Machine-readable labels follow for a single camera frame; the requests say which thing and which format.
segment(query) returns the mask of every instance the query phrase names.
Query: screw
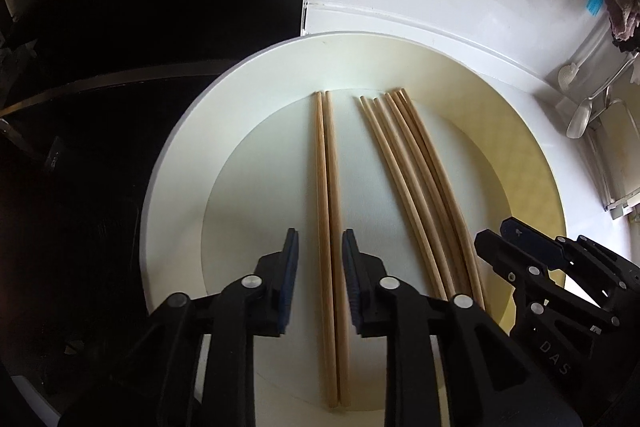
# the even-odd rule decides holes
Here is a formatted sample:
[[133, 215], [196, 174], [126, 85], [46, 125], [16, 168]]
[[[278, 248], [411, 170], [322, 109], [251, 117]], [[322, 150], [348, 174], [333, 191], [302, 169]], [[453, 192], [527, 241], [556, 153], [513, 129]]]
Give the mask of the screw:
[[166, 300], [166, 303], [171, 306], [171, 308], [182, 308], [187, 302], [189, 298], [184, 293], [174, 293], [169, 295], [169, 298]]
[[395, 277], [383, 277], [380, 279], [380, 286], [385, 290], [395, 290], [400, 285], [400, 281]]
[[455, 304], [458, 308], [471, 308], [474, 305], [474, 300], [468, 295], [456, 295], [453, 297], [453, 304]]
[[262, 279], [257, 275], [247, 275], [242, 279], [242, 286], [245, 288], [257, 288], [260, 284], [262, 284]]
[[539, 302], [531, 303], [531, 311], [536, 315], [542, 315], [545, 312], [545, 307]]

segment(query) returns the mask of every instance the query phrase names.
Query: pink towel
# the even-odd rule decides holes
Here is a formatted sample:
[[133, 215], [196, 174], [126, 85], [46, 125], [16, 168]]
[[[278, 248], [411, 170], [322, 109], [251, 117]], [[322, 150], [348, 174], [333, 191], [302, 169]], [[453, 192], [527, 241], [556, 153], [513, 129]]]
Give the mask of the pink towel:
[[613, 36], [620, 41], [633, 37], [640, 25], [640, 0], [604, 0], [611, 19]]

